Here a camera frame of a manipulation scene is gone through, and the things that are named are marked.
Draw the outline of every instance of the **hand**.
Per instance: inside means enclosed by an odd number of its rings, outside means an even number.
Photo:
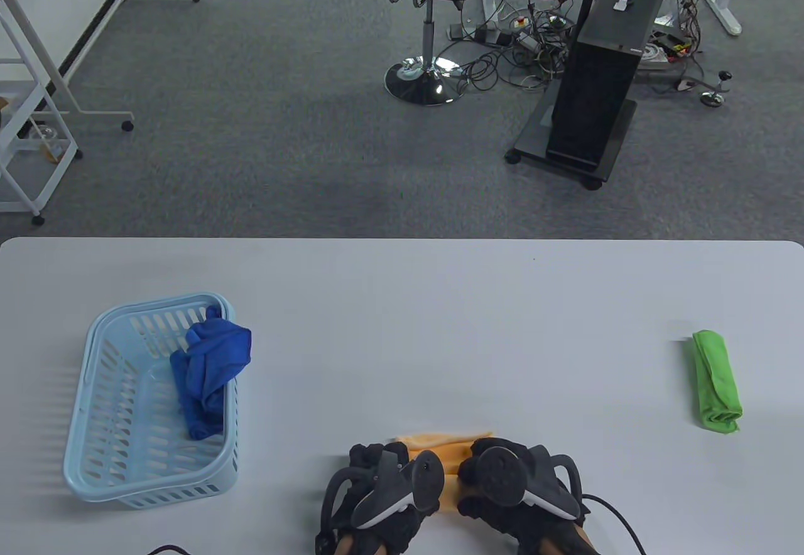
[[[383,451],[396,454],[402,466],[408,464],[408,449],[405,444],[394,442],[386,445],[371,444],[363,446],[356,444],[349,451],[349,466],[363,469],[376,469],[379,457]],[[367,481],[354,481],[338,511],[332,516],[333,526],[338,529],[338,538],[341,543],[348,544],[351,538],[353,543],[348,551],[339,544],[339,552],[349,552],[350,555],[374,555],[384,549],[387,555],[399,555],[408,549],[410,541],[419,532],[422,520],[438,511],[438,503],[426,511],[420,512],[414,506],[408,506],[405,511],[397,512],[380,521],[373,527],[358,530],[351,526],[351,514],[354,507],[371,492],[372,486]]]
[[[477,460],[492,446],[507,448],[531,471],[535,467],[533,455],[522,444],[500,438],[477,440],[472,445],[472,457],[460,464],[459,480],[465,494],[457,504],[460,515],[483,520],[498,532],[514,537],[519,543],[519,555],[597,555],[580,527],[589,513],[583,505],[580,520],[572,522],[524,503],[503,507],[479,494]]]

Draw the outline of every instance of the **wrist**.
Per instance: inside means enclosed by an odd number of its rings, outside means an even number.
[[[354,539],[351,536],[345,536],[338,543],[338,549],[335,550],[335,555],[349,555],[353,544]],[[374,555],[388,555],[388,552],[384,546],[381,546]]]

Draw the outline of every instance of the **black computer tower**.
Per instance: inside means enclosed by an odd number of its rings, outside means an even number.
[[[654,24],[655,0],[597,0],[571,49],[546,155],[597,166]]]

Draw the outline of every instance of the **chrome chair base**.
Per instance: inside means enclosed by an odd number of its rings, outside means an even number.
[[[720,107],[724,102],[723,95],[717,91],[707,91],[701,93],[700,99],[701,103],[707,107]]]
[[[385,88],[397,99],[416,105],[445,105],[463,95],[465,73],[459,64],[434,58],[425,70],[422,57],[405,59],[385,73]]]

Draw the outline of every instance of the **gray carpet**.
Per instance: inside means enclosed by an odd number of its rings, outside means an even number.
[[[801,241],[801,1],[734,0],[738,39],[702,10],[701,61],[735,76],[726,105],[635,88],[611,182],[589,193],[503,163],[537,95],[499,84],[420,109],[384,91],[388,65],[420,49],[410,0],[130,0],[73,85],[84,107],[132,108],[135,132],[76,124],[86,156],[46,225],[2,215],[0,239]],[[437,26],[455,18],[437,3]]]

